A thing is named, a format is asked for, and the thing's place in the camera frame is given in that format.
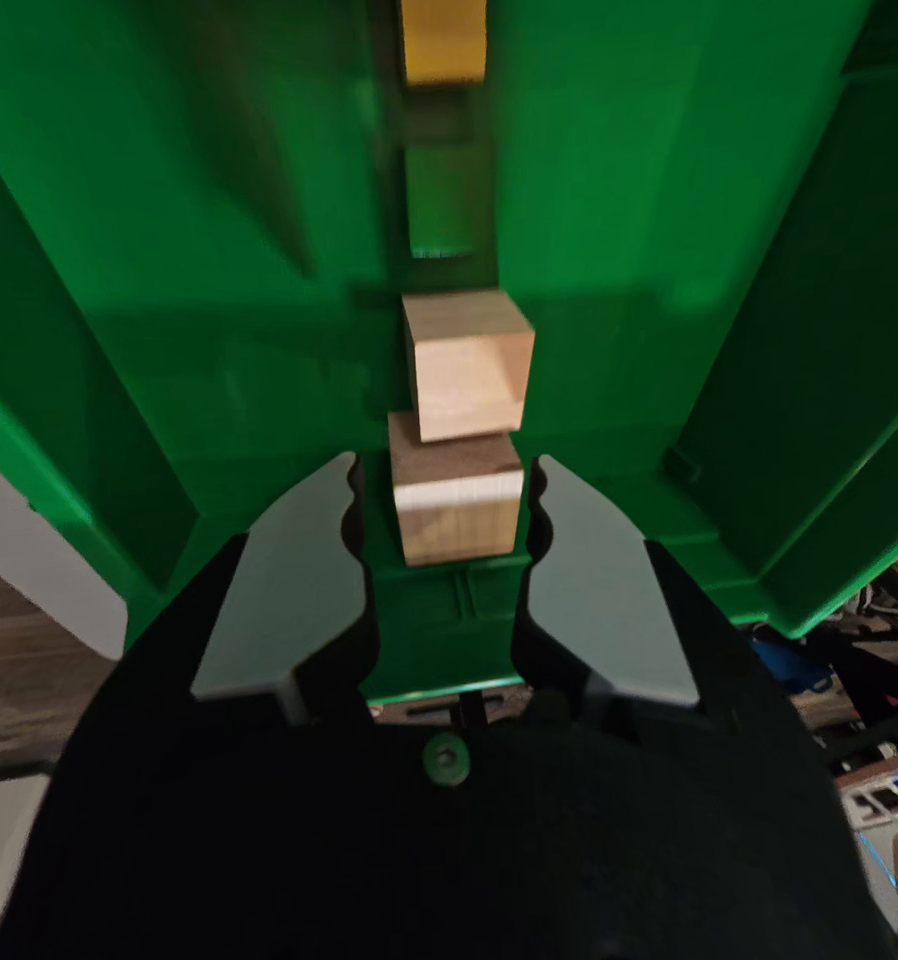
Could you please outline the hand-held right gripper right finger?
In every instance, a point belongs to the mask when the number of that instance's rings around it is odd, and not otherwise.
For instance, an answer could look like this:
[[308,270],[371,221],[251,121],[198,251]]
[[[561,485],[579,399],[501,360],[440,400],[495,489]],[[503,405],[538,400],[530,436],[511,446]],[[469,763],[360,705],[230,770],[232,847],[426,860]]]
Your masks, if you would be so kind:
[[551,455],[533,462],[513,665],[575,710],[619,699],[692,710],[700,693],[647,541]]

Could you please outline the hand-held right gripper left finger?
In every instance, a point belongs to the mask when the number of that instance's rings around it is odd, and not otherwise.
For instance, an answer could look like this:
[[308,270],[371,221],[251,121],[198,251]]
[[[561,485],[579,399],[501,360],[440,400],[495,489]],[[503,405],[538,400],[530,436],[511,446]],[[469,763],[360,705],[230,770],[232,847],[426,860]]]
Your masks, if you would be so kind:
[[361,558],[362,470],[343,452],[249,528],[191,685],[200,702],[271,694],[288,722],[355,703],[381,635]]

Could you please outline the large plain wooden cube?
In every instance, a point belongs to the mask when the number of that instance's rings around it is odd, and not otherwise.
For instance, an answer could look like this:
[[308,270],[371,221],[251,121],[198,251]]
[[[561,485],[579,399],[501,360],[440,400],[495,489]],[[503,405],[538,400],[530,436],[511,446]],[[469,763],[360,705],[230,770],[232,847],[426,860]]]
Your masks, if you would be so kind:
[[421,441],[521,428],[535,330],[500,289],[404,294]]
[[410,412],[389,414],[387,432],[408,567],[514,550],[526,471],[509,434],[423,441]]

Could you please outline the green plastic bin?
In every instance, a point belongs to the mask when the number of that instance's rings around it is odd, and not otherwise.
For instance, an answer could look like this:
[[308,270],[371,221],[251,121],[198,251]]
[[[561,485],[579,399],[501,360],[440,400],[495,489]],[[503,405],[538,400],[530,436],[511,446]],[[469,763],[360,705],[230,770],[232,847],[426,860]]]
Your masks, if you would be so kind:
[[[404,151],[495,152],[495,256],[414,259]],[[402,297],[535,330],[514,550],[409,567]],[[898,2],[487,2],[407,85],[399,2],[0,2],[0,471],[133,641],[343,452],[369,701],[504,685],[532,464],[796,639],[898,557]]]

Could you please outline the green wooden cube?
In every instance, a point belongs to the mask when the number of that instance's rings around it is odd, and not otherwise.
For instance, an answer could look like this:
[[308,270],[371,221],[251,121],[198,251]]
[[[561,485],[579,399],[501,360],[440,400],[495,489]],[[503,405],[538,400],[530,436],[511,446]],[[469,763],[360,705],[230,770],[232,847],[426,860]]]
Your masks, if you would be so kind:
[[404,151],[407,238],[419,260],[495,256],[494,149],[416,143]]

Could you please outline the small yellow wooden cube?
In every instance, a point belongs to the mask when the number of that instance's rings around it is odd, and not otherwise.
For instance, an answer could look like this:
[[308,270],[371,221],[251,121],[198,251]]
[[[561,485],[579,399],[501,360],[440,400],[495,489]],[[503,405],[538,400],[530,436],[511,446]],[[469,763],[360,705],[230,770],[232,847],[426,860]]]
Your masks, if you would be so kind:
[[408,86],[484,82],[486,1],[400,1],[399,12]]

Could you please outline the blue rounded object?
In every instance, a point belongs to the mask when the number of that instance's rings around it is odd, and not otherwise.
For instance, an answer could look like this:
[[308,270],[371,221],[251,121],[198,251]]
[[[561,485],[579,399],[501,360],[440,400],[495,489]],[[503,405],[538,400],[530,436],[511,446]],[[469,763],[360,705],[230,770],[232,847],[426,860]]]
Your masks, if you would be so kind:
[[791,647],[752,636],[750,646],[778,684],[791,696],[825,693],[834,685],[830,667],[816,662]]

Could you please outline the white blue printed box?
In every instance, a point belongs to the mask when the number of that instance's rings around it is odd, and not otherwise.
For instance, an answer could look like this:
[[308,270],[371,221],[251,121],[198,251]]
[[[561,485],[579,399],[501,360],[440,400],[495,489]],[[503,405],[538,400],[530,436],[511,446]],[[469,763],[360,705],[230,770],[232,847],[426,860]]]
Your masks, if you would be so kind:
[[898,756],[837,779],[869,893],[898,937]]

